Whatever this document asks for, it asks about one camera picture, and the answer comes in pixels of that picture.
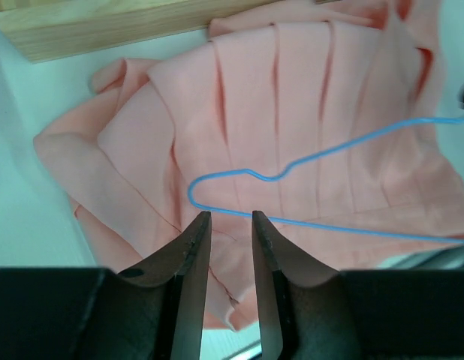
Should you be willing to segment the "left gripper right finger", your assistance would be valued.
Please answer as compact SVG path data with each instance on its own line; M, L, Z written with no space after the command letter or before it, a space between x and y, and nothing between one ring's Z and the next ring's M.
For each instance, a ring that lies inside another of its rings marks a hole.
M300 344L291 287L312 289L337 275L285 238L262 212L252 213L252 250L263 359L292 359Z

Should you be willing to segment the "salmon pink skirt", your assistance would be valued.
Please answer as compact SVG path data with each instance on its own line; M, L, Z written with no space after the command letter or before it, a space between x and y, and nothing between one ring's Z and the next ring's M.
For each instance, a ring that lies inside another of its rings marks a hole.
M444 62L439 1L280 1L209 25L166 61L124 58L93 99L35 137L96 260L122 271L175 239L195 199L215 206L204 326L258 318L251 222L335 269L365 269L464 239L464 181L433 124L293 161L406 119L433 116Z

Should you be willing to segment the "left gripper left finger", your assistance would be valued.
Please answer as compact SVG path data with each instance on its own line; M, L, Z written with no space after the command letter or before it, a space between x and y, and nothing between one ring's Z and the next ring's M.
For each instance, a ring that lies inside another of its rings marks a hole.
M198 359L212 240L201 212L173 241L121 272L139 359Z

